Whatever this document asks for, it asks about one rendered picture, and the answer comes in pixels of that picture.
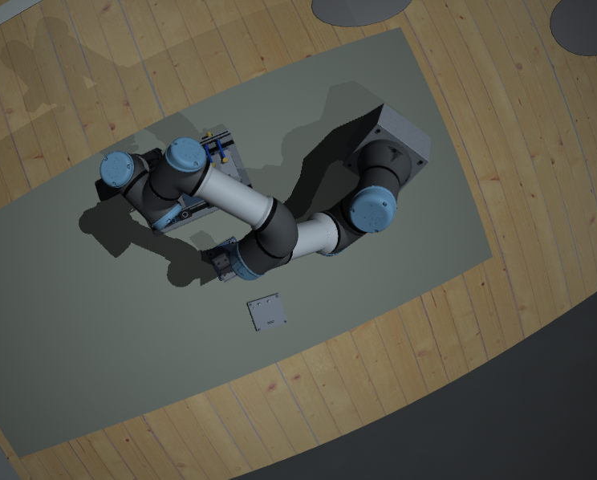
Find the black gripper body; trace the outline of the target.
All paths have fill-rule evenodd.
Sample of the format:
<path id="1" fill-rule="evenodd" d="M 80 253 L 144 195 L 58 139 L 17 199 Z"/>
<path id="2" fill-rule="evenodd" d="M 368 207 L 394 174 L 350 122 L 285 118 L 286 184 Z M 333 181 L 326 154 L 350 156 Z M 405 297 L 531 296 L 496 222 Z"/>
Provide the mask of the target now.
<path id="1" fill-rule="evenodd" d="M 162 150 L 159 148 L 155 148 L 147 153 L 142 155 L 134 153 L 134 155 L 144 158 L 148 162 L 149 172 L 152 174 L 153 170 L 156 168 L 157 163 L 162 158 Z M 151 155 L 151 156 L 149 156 Z M 145 157 L 144 157 L 145 156 Z M 148 156 L 148 157 L 146 157 Z M 152 161 L 152 162 L 149 162 Z"/>

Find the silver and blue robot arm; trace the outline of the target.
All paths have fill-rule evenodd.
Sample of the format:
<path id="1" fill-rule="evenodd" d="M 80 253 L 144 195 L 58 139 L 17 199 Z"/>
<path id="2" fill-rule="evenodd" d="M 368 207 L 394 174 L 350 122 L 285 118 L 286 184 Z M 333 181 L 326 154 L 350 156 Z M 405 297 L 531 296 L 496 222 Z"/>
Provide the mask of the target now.
<path id="1" fill-rule="evenodd" d="M 412 171 L 411 158 L 401 145 L 391 140 L 369 142 L 358 157 L 361 176 L 356 188 L 330 209 L 312 214 L 309 222 L 296 223 L 279 200 L 214 168 L 192 138 L 175 139 L 152 174 L 144 158 L 130 155 L 115 151 L 102 160 L 101 178 L 95 182 L 99 199 L 120 193 L 159 231 L 182 211 L 178 199 L 183 193 L 242 220 L 252 230 L 231 250 L 229 263 L 244 280 L 255 280 L 314 252 L 334 256 L 366 233 L 385 230 Z"/>

